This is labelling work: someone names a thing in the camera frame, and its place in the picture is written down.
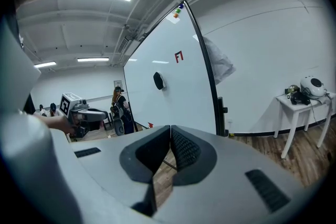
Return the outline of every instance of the whiteboard frame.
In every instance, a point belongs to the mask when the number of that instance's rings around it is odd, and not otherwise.
[[[194,26],[194,29],[195,29],[195,32],[196,32],[196,35],[197,35],[197,38],[198,38],[198,42],[200,44],[200,47],[201,47],[201,51],[202,51],[202,54],[203,54],[203,58],[204,58],[204,62],[205,62],[205,67],[206,67],[206,71],[207,71],[207,74],[208,74],[208,79],[209,79],[209,83],[210,83],[210,89],[211,89],[211,95],[212,95],[212,99],[213,99],[213,105],[214,105],[214,114],[215,114],[215,124],[216,124],[216,135],[224,135],[224,132],[225,130],[221,130],[223,129],[222,124],[220,123],[221,122],[221,117],[220,117],[220,109],[219,109],[219,105],[218,105],[218,95],[217,95],[217,90],[216,90],[216,83],[215,83],[215,78],[214,78],[214,74],[212,72],[212,68],[211,68],[211,63],[210,63],[210,58],[209,58],[209,55],[208,55],[208,52],[206,50],[206,47],[205,47],[205,43],[204,43],[204,40],[203,40],[203,36],[202,36],[202,33],[201,33],[201,30],[199,29],[198,27],[198,24],[197,24],[197,21],[196,21],[196,18],[194,17],[194,14],[192,13],[190,7],[189,7],[189,4],[186,0],[182,1],[181,4],[184,5],[185,9],[187,10],[188,14],[189,14],[189,17],[192,21],[192,24]],[[145,41],[145,39],[147,38],[147,36],[150,35],[150,33],[159,25],[159,23],[169,14],[171,13],[173,10],[177,9],[178,6],[180,4],[178,4],[176,7],[174,7],[172,10],[170,10],[169,12],[167,12],[160,20],[158,20],[155,25],[147,32],[145,33],[146,37],[139,43],[139,45],[136,47],[136,49],[134,50],[134,52],[131,54],[131,56],[129,58],[132,57],[132,55],[136,52],[136,50],[141,46],[141,44]],[[125,79],[125,88],[126,88],[126,91],[128,92],[127,90],[127,82],[126,82],[126,77],[125,77],[125,72],[124,72],[124,79]],[[136,122],[137,124],[141,125],[142,127],[148,129],[148,127],[146,126],[143,126],[142,124]]]

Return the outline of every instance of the wooden floor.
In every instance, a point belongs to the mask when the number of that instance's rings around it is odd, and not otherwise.
[[[333,119],[330,124],[331,128],[336,130],[336,119]],[[328,158],[334,159],[336,156],[336,135],[330,128],[322,146],[320,148],[316,147],[322,132],[320,127],[312,127],[307,132],[296,132],[292,145],[284,159],[281,159],[281,153],[285,147],[288,134],[279,135],[278,138],[262,136],[235,137],[233,139],[250,145],[263,153],[284,169],[290,171],[296,179],[307,187],[328,172],[330,167]]]
[[[336,119],[331,120],[331,128],[336,130]],[[290,171],[294,177],[307,187],[328,172],[331,159],[334,160],[336,156],[335,133],[329,128],[322,146],[317,148],[316,144],[320,134],[321,129],[319,126],[312,127],[307,132],[296,132],[285,159],[281,159],[281,153],[286,144],[288,134],[279,135],[278,138],[273,138],[273,136],[241,136],[231,137],[231,139],[243,142],[266,155],[275,163]],[[108,135],[117,137],[114,130],[105,131],[100,129],[89,132],[82,140],[102,139],[107,138]],[[165,160],[176,167],[174,155],[170,150]],[[172,192],[172,177],[175,174],[176,170],[162,163],[154,175],[153,182],[157,207],[160,207]]]

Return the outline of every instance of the hand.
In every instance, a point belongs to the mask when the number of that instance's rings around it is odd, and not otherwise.
[[[78,113],[73,113],[72,114],[72,122],[75,126],[79,126],[80,121],[78,119]]]
[[[58,129],[62,132],[64,132],[65,134],[75,134],[75,129],[70,125],[67,117],[65,116],[58,116],[56,117],[57,122],[55,125],[55,129]]]

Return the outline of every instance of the white table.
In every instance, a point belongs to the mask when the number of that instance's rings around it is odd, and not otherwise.
[[[330,98],[333,100],[334,97],[336,96],[336,93],[331,93],[331,92],[328,92],[328,93],[330,95]],[[278,137],[279,129],[281,127],[281,121],[282,121],[282,115],[283,115],[283,106],[289,108],[293,112],[293,117],[292,117],[292,121],[291,121],[291,128],[290,128],[289,136],[288,136],[285,148],[283,149],[282,155],[281,155],[281,158],[285,158],[287,153],[288,153],[289,147],[290,147],[290,145],[293,141],[293,138],[294,138],[295,129],[297,128],[297,124],[298,124],[299,114],[301,112],[304,112],[304,111],[309,111],[309,115],[308,115],[308,118],[307,118],[307,121],[306,121],[306,124],[305,124],[305,127],[304,127],[304,130],[307,131],[308,126],[309,126],[309,120],[312,117],[312,106],[313,106],[313,108],[317,108],[318,106],[321,106],[321,105],[324,105],[324,104],[332,105],[332,102],[330,102],[328,97],[321,97],[319,100],[322,102],[322,104],[317,100],[311,99],[310,100],[311,105],[305,105],[305,104],[294,105],[294,104],[291,103],[290,99],[287,99],[286,95],[281,95],[279,97],[276,97],[276,99],[279,101],[279,117],[278,117],[278,122],[276,124],[276,130],[275,130],[275,133],[274,133],[274,138]],[[317,143],[317,147],[320,147],[322,145],[324,137],[326,136],[327,129],[328,129],[328,126],[330,124],[330,116],[331,116],[331,113],[329,113],[327,115],[327,119],[325,121],[326,123],[324,124],[322,134],[321,134],[320,139]]]

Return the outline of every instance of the plastic bag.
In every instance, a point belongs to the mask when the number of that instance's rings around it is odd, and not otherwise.
[[[209,55],[212,72],[216,85],[236,71],[231,61],[222,51],[208,38],[203,37],[206,50]]]

